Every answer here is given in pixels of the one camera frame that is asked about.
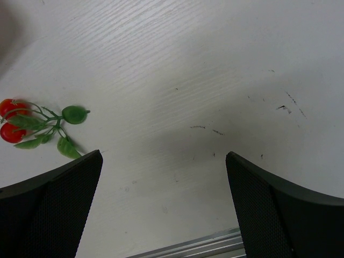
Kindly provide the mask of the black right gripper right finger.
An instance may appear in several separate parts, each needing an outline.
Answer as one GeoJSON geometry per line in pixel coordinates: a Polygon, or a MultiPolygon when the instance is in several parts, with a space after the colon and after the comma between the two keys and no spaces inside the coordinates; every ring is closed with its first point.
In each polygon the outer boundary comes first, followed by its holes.
{"type": "Polygon", "coordinates": [[[343,199],[230,152],[226,169],[247,257],[343,257],[343,199]]]}

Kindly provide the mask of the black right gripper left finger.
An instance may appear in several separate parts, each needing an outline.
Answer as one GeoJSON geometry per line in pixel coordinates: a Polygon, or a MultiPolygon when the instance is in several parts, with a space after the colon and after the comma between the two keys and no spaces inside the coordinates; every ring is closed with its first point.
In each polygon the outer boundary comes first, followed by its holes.
{"type": "Polygon", "coordinates": [[[1,257],[75,257],[102,165],[95,150],[1,188],[1,257]]]}

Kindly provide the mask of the fake tomato sprig with leaves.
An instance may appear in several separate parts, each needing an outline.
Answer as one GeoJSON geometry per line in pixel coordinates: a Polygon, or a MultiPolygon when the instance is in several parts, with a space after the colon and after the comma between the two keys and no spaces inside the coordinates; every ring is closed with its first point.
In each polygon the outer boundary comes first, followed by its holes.
{"type": "Polygon", "coordinates": [[[7,98],[1,102],[1,139],[18,149],[35,149],[59,137],[57,150],[69,159],[81,153],[63,128],[65,123],[79,125],[87,119],[89,110],[70,105],[60,114],[23,99],[7,98]]]}

